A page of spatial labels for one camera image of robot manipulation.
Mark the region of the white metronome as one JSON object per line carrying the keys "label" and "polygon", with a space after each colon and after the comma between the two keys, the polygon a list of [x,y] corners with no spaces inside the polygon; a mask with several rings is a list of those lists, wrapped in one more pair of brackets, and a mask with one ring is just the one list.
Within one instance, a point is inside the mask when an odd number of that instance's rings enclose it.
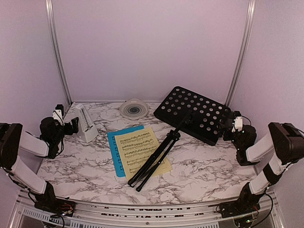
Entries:
{"label": "white metronome", "polygon": [[83,141],[89,143],[95,139],[98,135],[98,130],[94,124],[90,114],[83,104],[77,104],[75,106],[76,117],[79,118],[78,122],[78,136]]}

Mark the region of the black music stand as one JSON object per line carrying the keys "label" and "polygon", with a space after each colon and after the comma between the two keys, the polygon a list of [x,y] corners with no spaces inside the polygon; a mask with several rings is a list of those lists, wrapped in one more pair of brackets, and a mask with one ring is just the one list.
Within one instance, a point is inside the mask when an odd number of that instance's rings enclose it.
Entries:
{"label": "black music stand", "polygon": [[208,145],[216,145],[231,109],[224,104],[190,91],[174,87],[154,111],[154,116],[173,127],[160,146],[128,181],[140,192],[156,172],[184,132]]}

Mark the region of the blue sheet music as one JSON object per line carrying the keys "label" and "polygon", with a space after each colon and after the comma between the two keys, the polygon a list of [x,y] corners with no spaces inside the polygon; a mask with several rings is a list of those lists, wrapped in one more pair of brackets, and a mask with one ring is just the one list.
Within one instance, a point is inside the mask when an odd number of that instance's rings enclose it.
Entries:
{"label": "blue sheet music", "polygon": [[120,159],[119,151],[118,151],[118,148],[116,145],[115,136],[132,133],[132,132],[142,130],[142,129],[144,129],[144,126],[139,125],[139,126],[129,127],[129,128],[125,128],[125,129],[122,129],[119,131],[107,133],[110,151],[111,151],[111,155],[112,155],[112,159],[113,159],[113,163],[114,163],[114,168],[115,168],[116,175],[118,177],[125,177],[125,172],[124,172],[124,168],[123,168],[123,165],[122,165],[122,162]]}

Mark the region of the yellow sheet music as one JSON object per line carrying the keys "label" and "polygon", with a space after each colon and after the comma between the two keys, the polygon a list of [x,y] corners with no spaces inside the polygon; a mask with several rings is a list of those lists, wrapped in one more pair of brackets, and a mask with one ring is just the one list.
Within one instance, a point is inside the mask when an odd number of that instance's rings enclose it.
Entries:
{"label": "yellow sheet music", "polygon": [[150,126],[117,135],[115,141],[127,180],[136,174],[160,145]]}

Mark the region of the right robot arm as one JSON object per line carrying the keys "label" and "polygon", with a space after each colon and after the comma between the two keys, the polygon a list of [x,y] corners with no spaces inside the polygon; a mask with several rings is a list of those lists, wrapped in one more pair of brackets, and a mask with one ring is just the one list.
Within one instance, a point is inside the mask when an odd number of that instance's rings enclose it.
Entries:
{"label": "right robot arm", "polygon": [[236,159],[241,166],[260,163],[268,154],[269,162],[262,171],[242,188],[235,208],[245,213],[265,194],[268,187],[278,183],[289,166],[304,157],[304,132],[291,123],[271,122],[268,132],[257,140],[252,124],[244,124],[240,112],[231,112],[221,122],[224,140],[230,140],[237,150]]}

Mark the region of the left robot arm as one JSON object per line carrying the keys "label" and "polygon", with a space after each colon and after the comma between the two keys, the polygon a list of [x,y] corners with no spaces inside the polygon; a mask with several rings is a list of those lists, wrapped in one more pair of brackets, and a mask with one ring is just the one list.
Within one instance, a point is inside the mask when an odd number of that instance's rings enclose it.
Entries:
{"label": "left robot arm", "polygon": [[[76,131],[72,129],[72,123],[67,122],[67,127],[64,128],[64,142],[66,143],[68,139],[76,137]],[[34,155],[28,150],[19,149],[18,155],[21,157],[22,161],[34,172],[42,171],[40,168],[41,164],[50,162],[51,159],[42,158],[40,155]],[[20,190],[15,184],[13,184],[8,177],[4,176],[5,172],[0,172],[0,205],[9,207],[15,203],[17,199],[18,192]],[[68,196],[69,190],[68,183],[69,175],[59,175],[59,170],[55,172],[47,171],[45,173],[46,180],[51,181],[52,184],[55,185],[55,193],[58,193],[59,196]]]}

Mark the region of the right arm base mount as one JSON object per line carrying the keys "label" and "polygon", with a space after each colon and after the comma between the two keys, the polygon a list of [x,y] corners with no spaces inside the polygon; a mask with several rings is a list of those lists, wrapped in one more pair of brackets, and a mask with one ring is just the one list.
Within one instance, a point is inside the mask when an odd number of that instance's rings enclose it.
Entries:
{"label": "right arm base mount", "polygon": [[223,202],[217,205],[216,211],[222,218],[242,215],[260,209],[259,200],[263,195],[251,193],[249,182],[242,188],[239,198],[234,201]]}

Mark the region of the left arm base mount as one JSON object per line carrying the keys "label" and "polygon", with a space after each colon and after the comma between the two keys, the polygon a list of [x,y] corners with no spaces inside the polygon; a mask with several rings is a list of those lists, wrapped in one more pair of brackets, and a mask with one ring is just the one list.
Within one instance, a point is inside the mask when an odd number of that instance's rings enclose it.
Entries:
{"label": "left arm base mount", "polygon": [[47,181],[46,189],[43,194],[36,194],[35,208],[41,209],[54,214],[72,217],[76,203],[67,199],[59,199],[55,196],[53,186]]}

